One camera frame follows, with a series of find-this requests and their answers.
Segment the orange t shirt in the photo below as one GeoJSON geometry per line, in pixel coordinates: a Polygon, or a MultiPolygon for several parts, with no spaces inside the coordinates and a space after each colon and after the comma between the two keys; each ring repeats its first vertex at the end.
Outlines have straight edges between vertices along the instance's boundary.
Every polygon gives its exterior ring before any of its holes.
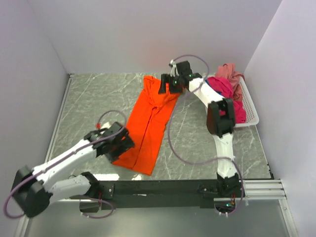
{"type": "Polygon", "coordinates": [[[160,80],[153,76],[144,76],[143,84],[126,125],[135,146],[120,155],[113,164],[151,175],[166,125],[180,94],[158,94],[160,80]]]}

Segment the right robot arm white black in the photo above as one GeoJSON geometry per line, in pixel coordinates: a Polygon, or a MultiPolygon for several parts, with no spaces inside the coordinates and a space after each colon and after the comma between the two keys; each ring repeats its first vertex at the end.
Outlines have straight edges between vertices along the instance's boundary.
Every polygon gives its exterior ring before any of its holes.
{"type": "Polygon", "coordinates": [[[206,127],[215,141],[217,166],[216,193],[232,197],[242,190],[242,175],[235,163],[233,136],[236,125],[232,99],[225,98],[207,84],[206,78],[193,73],[188,61],[169,63],[171,72],[161,75],[159,94],[176,93],[186,89],[206,107],[206,127]]]}

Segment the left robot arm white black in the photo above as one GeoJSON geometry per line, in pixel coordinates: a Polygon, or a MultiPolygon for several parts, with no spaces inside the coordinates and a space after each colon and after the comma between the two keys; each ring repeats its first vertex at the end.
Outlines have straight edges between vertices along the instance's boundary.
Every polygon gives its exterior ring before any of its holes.
{"type": "Polygon", "coordinates": [[[68,179],[65,176],[78,165],[100,156],[114,162],[134,146],[127,128],[119,122],[108,123],[87,133],[52,160],[34,168],[20,168],[11,188],[12,197],[28,218],[38,216],[54,202],[74,196],[101,202],[100,182],[92,173],[83,172],[68,179]]]}

